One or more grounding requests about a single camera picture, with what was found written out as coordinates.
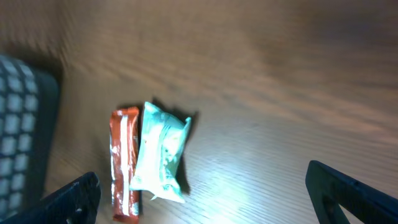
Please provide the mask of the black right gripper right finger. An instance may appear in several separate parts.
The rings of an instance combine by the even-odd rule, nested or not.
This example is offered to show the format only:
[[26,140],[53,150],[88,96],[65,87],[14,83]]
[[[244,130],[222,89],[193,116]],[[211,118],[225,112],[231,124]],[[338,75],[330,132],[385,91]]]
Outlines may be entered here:
[[310,161],[305,185],[320,223],[348,223],[342,208],[363,223],[397,223],[397,199],[319,161]]

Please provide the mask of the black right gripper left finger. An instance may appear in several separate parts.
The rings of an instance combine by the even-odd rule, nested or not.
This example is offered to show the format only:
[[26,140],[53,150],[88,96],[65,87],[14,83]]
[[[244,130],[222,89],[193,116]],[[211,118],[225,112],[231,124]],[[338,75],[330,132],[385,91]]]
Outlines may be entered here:
[[95,224],[100,200],[100,180],[87,172],[1,224]]

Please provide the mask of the orange-red snack bar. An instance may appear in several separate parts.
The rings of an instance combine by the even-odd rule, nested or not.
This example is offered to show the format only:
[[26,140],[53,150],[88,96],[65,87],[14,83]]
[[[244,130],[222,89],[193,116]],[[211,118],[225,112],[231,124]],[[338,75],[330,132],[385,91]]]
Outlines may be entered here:
[[115,110],[109,120],[113,220],[139,223],[139,192],[130,189],[138,156],[139,109]]

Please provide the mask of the light green wipes pack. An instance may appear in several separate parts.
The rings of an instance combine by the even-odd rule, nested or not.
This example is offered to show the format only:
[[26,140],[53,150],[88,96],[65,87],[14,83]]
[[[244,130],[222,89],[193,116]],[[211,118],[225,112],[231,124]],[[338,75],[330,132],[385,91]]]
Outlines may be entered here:
[[191,124],[191,117],[182,121],[152,103],[144,103],[141,145],[131,190],[149,191],[153,199],[185,202],[176,175]]

